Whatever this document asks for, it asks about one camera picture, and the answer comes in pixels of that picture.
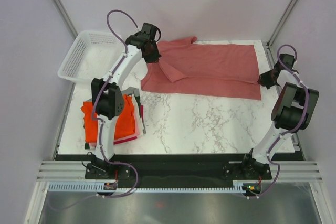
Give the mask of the dusty pink t-shirt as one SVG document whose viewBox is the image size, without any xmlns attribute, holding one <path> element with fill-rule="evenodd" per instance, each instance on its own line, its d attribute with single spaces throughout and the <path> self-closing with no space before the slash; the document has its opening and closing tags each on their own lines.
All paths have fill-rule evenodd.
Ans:
<svg viewBox="0 0 336 224">
<path fill-rule="evenodd" d="M 253 45 L 198 44 L 191 36 L 161 41 L 159 62 L 147 65 L 141 89 L 261 100 L 259 67 Z"/>
</svg>

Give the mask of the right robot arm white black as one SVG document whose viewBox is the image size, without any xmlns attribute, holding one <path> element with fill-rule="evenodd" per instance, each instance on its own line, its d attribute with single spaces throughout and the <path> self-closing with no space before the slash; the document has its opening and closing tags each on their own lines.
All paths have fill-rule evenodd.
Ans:
<svg viewBox="0 0 336 224">
<path fill-rule="evenodd" d="M 272 125 L 261 142 L 245 154 L 241 174 L 254 178 L 282 144 L 295 133 L 308 127 L 319 98 L 319 91 L 308 88 L 293 68 L 297 55 L 279 54 L 274 68 L 259 76 L 259 83 L 270 88 L 281 87 L 271 113 Z"/>
</svg>

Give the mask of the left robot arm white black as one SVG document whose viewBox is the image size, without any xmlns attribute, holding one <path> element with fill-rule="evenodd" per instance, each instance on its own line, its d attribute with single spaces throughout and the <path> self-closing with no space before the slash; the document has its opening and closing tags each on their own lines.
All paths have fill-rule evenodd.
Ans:
<svg viewBox="0 0 336 224">
<path fill-rule="evenodd" d="M 159 62 L 160 53 L 156 35 L 161 31 L 155 25 L 144 23 L 141 30 L 125 41 L 125 51 L 112 68 L 100 79 L 91 82 L 92 118 L 98 121 L 98 136 L 95 156 L 99 160 L 97 173 L 111 178 L 115 165 L 110 162 L 114 156 L 114 133 L 117 119 L 124 109 L 121 88 L 134 66 L 144 60 L 146 63 Z"/>
</svg>

